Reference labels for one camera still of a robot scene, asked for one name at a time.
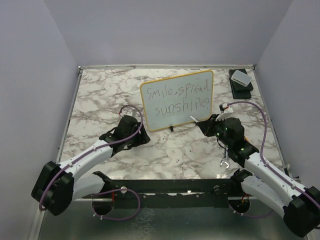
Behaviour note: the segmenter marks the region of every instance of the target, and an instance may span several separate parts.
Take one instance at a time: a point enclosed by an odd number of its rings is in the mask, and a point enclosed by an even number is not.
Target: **gray wall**
[[[320,0],[295,0],[257,65],[286,162],[320,188]]]
[[[31,190],[54,160],[77,65],[41,0],[0,7],[0,239],[26,239],[35,216]]]
[[[256,64],[292,0],[44,0],[78,65]]]

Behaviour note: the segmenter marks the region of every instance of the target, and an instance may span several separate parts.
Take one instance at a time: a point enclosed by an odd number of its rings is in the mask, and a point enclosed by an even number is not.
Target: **white marble surface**
[[[119,109],[133,104],[143,110],[139,87],[141,83],[161,78],[199,72],[206,69],[87,69],[83,71],[61,161],[67,160],[90,147],[98,137],[119,123]],[[234,102],[227,69],[213,70],[214,88],[212,113],[220,113],[219,104]],[[252,70],[253,91],[250,101],[263,106],[263,101]],[[260,113],[250,105],[233,107],[240,118],[248,140],[260,148],[264,122]],[[96,165],[86,175],[101,171],[112,179],[199,179],[228,178],[239,165],[231,161],[228,170],[220,167],[223,149],[215,137],[205,137],[194,124],[149,132],[148,144],[122,151]],[[270,127],[268,128],[265,157],[278,168],[280,155]]]

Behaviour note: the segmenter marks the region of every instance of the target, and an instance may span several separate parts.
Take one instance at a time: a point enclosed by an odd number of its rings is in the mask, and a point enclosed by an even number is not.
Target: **white device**
[[[244,86],[244,87],[248,87],[248,85],[250,84],[250,82],[252,80],[252,77],[243,73],[242,71],[237,70],[232,75],[231,80]]]

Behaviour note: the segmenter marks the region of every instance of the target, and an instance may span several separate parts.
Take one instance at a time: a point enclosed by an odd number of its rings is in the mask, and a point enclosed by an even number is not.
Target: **metal frame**
[[[72,112],[74,110],[74,106],[75,106],[75,102],[76,102],[76,98],[77,98],[77,94],[78,94],[78,90],[79,90],[79,86],[80,86],[80,82],[81,82],[81,78],[82,78],[83,70],[81,69],[81,66],[79,66],[78,68],[79,68],[79,74],[78,74],[78,78],[77,78],[77,81],[76,81],[75,90],[74,90],[74,93],[73,93],[73,97],[72,97],[72,101],[71,101],[71,106],[70,106],[70,109],[69,109],[68,117],[66,119],[66,123],[65,123],[65,126],[64,126],[63,135],[62,135],[61,143],[60,143],[60,146],[59,146],[59,151],[58,151],[58,154],[57,154],[57,157],[56,157],[56,160],[55,160],[56,163],[59,163],[60,159],[61,159],[61,155],[62,155],[62,152],[63,152],[63,149],[64,149],[64,145],[65,145],[65,141],[66,141],[66,137],[67,137],[67,133],[68,133],[68,128],[69,128],[69,125],[70,125]]]
[[[101,69],[101,70],[103,70],[103,69],[105,69],[105,70],[106,69],[186,69],[186,68],[188,68],[188,69],[199,69],[199,68],[201,68],[201,69],[243,69],[243,68],[244,69],[252,69],[253,73],[254,73],[254,76],[255,76],[255,79],[256,79],[256,82],[257,82],[257,85],[259,87],[259,92],[260,92],[260,95],[261,95],[261,98],[262,98],[262,102],[264,104],[265,111],[266,111],[268,119],[269,119],[269,124],[270,124],[271,130],[272,130],[272,133],[273,133],[273,136],[274,136],[274,139],[275,139],[276,146],[278,148],[278,152],[279,152],[279,155],[280,155],[281,162],[289,170],[289,168],[288,168],[287,164],[285,163],[284,158],[282,156],[281,148],[280,148],[280,145],[279,145],[279,142],[278,142],[278,138],[277,138],[277,134],[276,134],[276,131],[274,129],[274,126],[273,126],[272,120],[270,118],[269,112],[267,110],[267,107],[265,105],[265,100],[264,100],[263,94],[261,93],[259,81],[258,81],[257,74],[256,74],[256,71],[255,71],[255,65],[253,65],[253,64],[249,64],[249,65],[127,64],[127,65],[79,66],[79,74],[78,74],[78,79],[77,79],[77,83],[76,83],[76,88],[75,88],[74,93],[73,93],[73,98],[72,98],[71,106],[70,106],[70,109],[69,109],[68,118],[67,118],[67,121],[66,121],[66,124],[65,124],[65,128],[64,128],[64,131],[63,131],[63,136],[62,136],[62,139],[61,139],[61,144],[60,144],[60,148],[59,148],[59,151],[58,151],[58,154],[57,154],[56,162],[58,163],[60,161],[60,158],[61,158],[61,155],[62,155],[62,152],[63,152],[63,149],[64,149],[64,144],[65,144],[65,140],[66,140],[66,136],[67,136],[67,132],[68,132],[68,128],[69,128],[72,112],[73,112],[74,105],[75,105],[75,102],[76,102],[76,97],[77,97],[77,93],[78,93],[78,90],[79,90],[79,85],[80,85],[80,82],[81,82],[83,70],[89,70],[89,69],[97,69],[97,70],[99,70],[99,69]],[[219,180],[225,180],[225,181],[229,181],[230,182],[230,179],[212,179],[212,181],[215,181],[215,180],[218,180],[218,181]],[[122,185],[122,183],[125,183],[125,182],[127,182],[127,184],[128,184],[127,180],[113,180],[113,181],[114,182],[118,182],[118,186]],[[131,183],[134,183],[134,182],[137,182],[139,180],[130,180],[130,181],[132,181]],[[150,181],[162,181],[162,180],[145,180],[145,181],[148,181],[150,183]],[[146,196],[145,198],[152,199],[154,197],[156,197],[156,196],[151,195],[151,196]],[[198,200],[199,200],[199,194],[198,195],[193,194],[193,195],[191,195],[191,197],[198,198]],[[231,197],[231,195],[226,193],[226,196],[221,196],[221,197],[225,200],[227,197]],[[91,200],[92,200],[91,198],[87,198],[87,199],[83,199],[82,201],[91,201]],[[94,201],[97,203],[99,201],[106,201],[106,200],[108,201],[110,199],[100,198],[100,199],[95,199]],[[30,230],[30,234],[29,234],[28,240],[38,239],[44,216],[45,216],[45,213],[39,212],[39,211],[36,212],[36,214],[34,216],[34,221],[33,221],[33,224],[32,224],[31,230]],[[304,239],[306,239],[306,240],[316,240],[317,237],[316,237],[315,231],[310,232]]]

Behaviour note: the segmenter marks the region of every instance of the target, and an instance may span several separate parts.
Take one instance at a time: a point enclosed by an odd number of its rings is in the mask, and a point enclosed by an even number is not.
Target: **whiteboard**
[[[140,93],[149,131],[211,116],[214,73],[211,70],[141,84]]]

